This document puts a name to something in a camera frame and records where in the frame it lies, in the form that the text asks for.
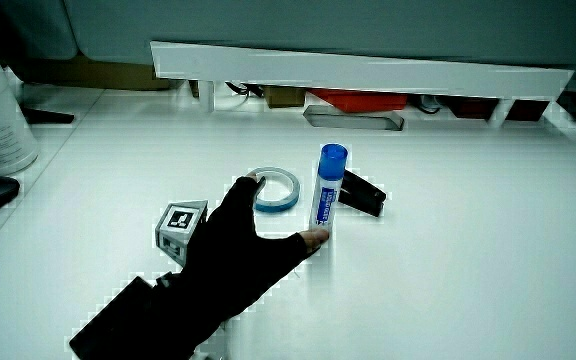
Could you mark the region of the person's left hand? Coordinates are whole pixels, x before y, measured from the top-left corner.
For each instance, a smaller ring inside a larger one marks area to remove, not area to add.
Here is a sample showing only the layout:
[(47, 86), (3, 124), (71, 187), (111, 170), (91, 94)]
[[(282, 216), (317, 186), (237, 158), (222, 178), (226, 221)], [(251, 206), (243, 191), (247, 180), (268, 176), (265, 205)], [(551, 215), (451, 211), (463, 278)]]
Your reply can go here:
[(254, 201), (262, 181), (238, 178), (187, 247), (181, 272), (157, 280), (163, 302), (178, 302), (189, 316), (220, 323), (240, 314), (328, 241), (324, 229), (283, 238), (257, 234)]

